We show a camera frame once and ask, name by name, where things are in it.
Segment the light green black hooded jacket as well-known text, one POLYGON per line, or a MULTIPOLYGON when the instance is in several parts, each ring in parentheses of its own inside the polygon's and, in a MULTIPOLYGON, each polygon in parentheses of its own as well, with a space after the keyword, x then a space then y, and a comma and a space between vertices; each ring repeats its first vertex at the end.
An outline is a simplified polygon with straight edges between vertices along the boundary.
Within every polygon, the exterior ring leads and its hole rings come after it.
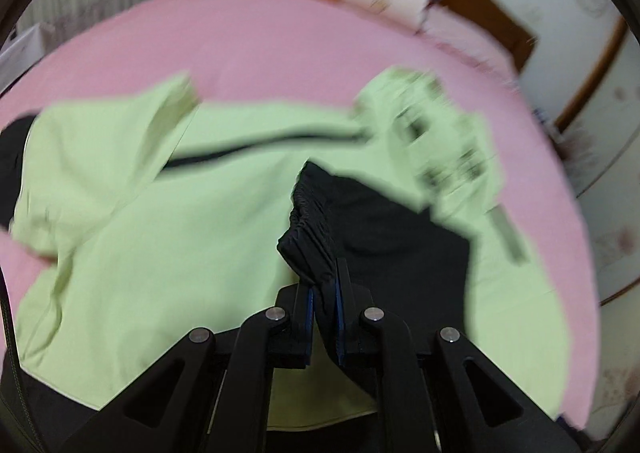
POLYGON ((570 337, 500 190, 486 120, 404 68, 347 113, 213 106, 178 76, 18 118, 1 222, 48 262, 17 310, 21 366, 99 410, 191 329, 235 329, 296 280, 333 305, 346 269, 417 346, 459 329, 556 416, 570 337))

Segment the pink bed sheet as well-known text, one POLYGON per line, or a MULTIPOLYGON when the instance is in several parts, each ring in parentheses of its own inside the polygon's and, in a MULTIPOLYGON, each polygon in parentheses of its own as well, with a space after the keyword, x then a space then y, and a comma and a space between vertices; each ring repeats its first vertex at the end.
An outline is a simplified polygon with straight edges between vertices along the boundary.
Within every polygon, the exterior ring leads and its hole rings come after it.
POLYGON ((596 389, 600 322, 588 235, 562 165, 524 98, 429 38, 323 0, 146 0, 62 44, 1 101, 1 119, 69 98, 128 94, 190 72, 203 98, 346 107, 388 66, 431 68, 489 122, 501 202, 535 243, 572 336, 562 414, 584 427, 596 389))

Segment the dark wooden headboard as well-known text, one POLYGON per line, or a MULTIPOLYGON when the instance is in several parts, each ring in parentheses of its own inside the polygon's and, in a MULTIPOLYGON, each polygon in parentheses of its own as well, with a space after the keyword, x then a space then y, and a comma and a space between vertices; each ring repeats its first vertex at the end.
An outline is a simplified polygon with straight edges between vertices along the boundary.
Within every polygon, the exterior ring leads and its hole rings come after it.
POLYGON ((496 0, 435 0, 486 30, 512 56, 516 71, 523 72, 536 48, 536 36, 518 22, 496 0))

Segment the white storage box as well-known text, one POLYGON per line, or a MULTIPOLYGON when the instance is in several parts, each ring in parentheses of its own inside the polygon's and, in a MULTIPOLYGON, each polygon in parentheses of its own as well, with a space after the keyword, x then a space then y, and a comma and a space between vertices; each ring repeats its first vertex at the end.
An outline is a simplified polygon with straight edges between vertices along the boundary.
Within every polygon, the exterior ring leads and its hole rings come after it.
POLYGON ((29 27, 6 44, 0 56, 0 92, 4 93, 55 46, 55 29, 46 23, 29 27))

